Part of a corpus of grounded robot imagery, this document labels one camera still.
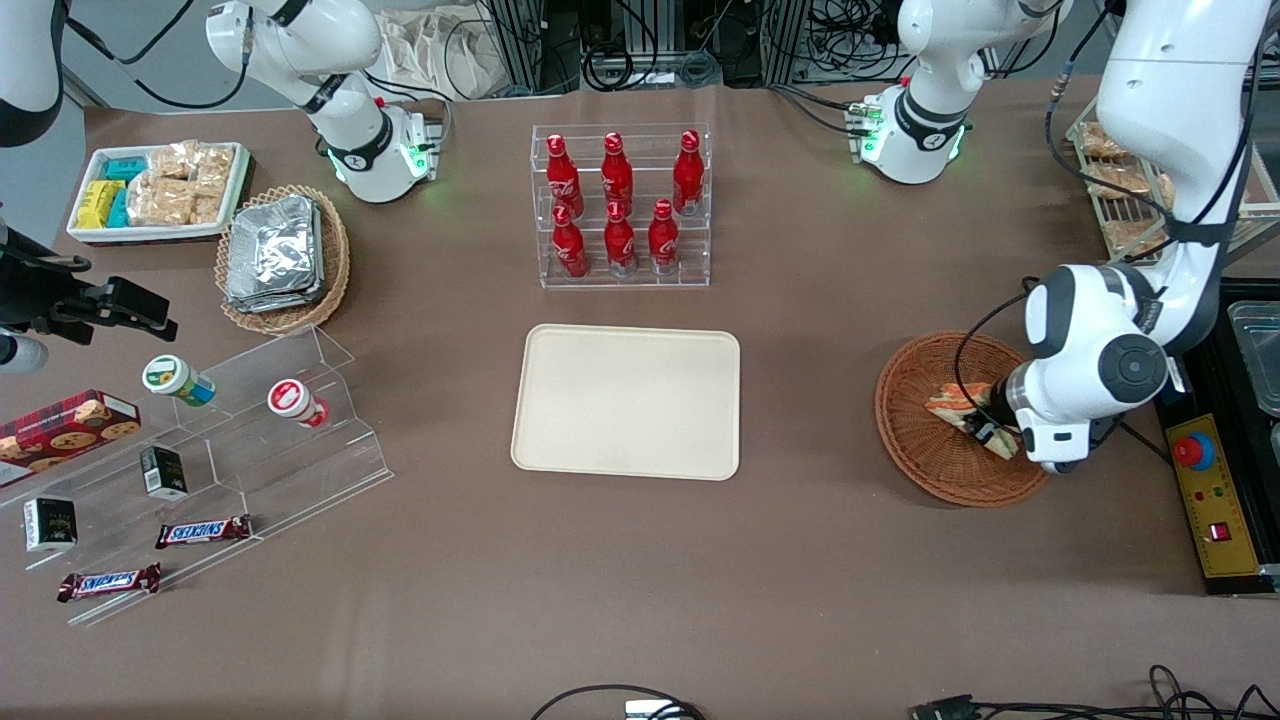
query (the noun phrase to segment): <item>round wicker basket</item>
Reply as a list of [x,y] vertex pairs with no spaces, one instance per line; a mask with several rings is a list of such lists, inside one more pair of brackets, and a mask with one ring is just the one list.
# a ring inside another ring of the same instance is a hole
[[[306,195],[320,206],[320,231],[324,247],[324,297],[314,305],[298,307],[284,307],[268,313],[241,313],[228,302],[223,302],[223,314],[237,325],[266,334],[282,336],[303,325],[319,325],[333,315],[342,302],[342,296],[347,292],[347,281],[351,278],[351,245],[347,242],[347,228],[338,217],[338,210],[333,202],[319,190],[287,184],[273,187],[248,199],[244,206],[274,202],[292,193]],[[214,266],[214,282],[218,290],[227,295],[227,258],[230,243],[230,227],[223,231],[223,237],[218,241],[218,264]]]
[[[952,360],[964,333],[933,333],[893,354],[876,384],[876,425],[893,462],[931,495],[970,507],[1001,507],[1025,500],[1048,474],[1019,452],[1002,460],[934,416],[924,402],[955,382]],[[974,336],[965,346],[969,382],[993,382],[1023,363],[1007,345]]]

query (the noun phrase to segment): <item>red bottle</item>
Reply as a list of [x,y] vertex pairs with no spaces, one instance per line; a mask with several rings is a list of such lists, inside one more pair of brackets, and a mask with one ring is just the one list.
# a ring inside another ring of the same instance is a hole
[[622,213],[622,204],[614,200],[605,205],[609,223],[604,225],[604,249],[609,252],[609,272],[620,278],[636,272],[635,231]]
[[577,179],[577,167],[564,150],[564,138],[558,135],[547,137],[547,184],[552,186],[552,197],[557,205],[564,205],[573,213],[573,219],[582,217],[582,186]]
[[552,219],[556,220],[552,243],[556,245],[556,256],[559,258],[561,265],[571,279],[586,277],[591,272],[591,261],[582,245],[582,231],[577,229],[568,208],[563,205],[557,205],[552,210]]
[[653,204],[653,222],[649,223],[649,259],[654,273],[672,275],[680,268],[676,258],[678,238],[680,228],[671,219],[671,200],[658,200]]
[[703,155],[698,151],[698,131],[686,129],[680,136],[680,158],[676,159],[676,192],[672,195],[672,206],[676,213],[690,217],[696,215],[703,208]]
[[635,183],[631,178],[631,161],[622,151],[622,136],[611,132],[604,136],[604,163],[600,164],[604,177],[604,201],[618,201],[626,217],[631,217],[631,193]]

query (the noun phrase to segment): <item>table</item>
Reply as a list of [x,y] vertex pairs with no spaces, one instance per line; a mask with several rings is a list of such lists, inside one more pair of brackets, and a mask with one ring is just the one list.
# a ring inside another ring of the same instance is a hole
[[[933,500],[881,447],[872,395],[899,346],[969,327],[1024,274],[1103,258],[1083,187],[1042,147],[1046,92],[991,83],[960,158],[923,187],[851,167],[836,135],[763,91],[461,104],[440,181],[384,206],[339,186],[297,111],[88,111],[90,149],[237,140],[259,160],[255,191],[334,200],[355,255],[326,329],[357,357],[352,395],[397,477],[88,630],[63,625],[55,588],[3,543],[0,707],[522,720],[559,691],[622,682],[721,719],[883,719],[961,692],[1146,701],[1152,662],[1231,702],[1251,682],[1277,692],[1276,606],[1199,596],[1171,473],[1135,442],[1117,436],[1005,510]],[[713,123],[712,287],[540,290],[531,126],[678,118]],[[138,368],[170,347],[211,365],[264,340],[220,315],[211,245],[60,250],[170,297],[179,340],[52,341],[42,374],[0,382],[8,415],[84,387],[137,395]],[[1275,266],[1266,250],[1248,261]],[[737,475],[518,470],[522,345],[548,322],[737,336]],[[1024,346],[1020,324],[1011,311],[989,332]],[[1135,424],[1157,432],[1149,409]],[[622,700],[556,717],[620,717]]]

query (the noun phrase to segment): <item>bottle cap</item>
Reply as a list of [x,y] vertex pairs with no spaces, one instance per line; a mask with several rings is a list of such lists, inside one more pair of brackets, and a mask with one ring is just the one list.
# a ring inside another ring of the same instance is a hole
[[280,380],[266,393],[266,405],[282,418],[296,418],[311,405],[311,391],[293,378]]
[[142,369],[142,384],[159,395],[182,389],[188,378],[191,378],[191,365],[177,355],[161,355]]

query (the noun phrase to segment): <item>aluminum foil packet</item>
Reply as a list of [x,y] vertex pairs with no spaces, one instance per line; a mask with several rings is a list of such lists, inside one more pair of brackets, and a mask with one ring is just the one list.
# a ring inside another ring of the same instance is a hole
[[236,214],[228,247],[227,302],[265,313],[315,302],[324,295],[320,208],[288,195]]

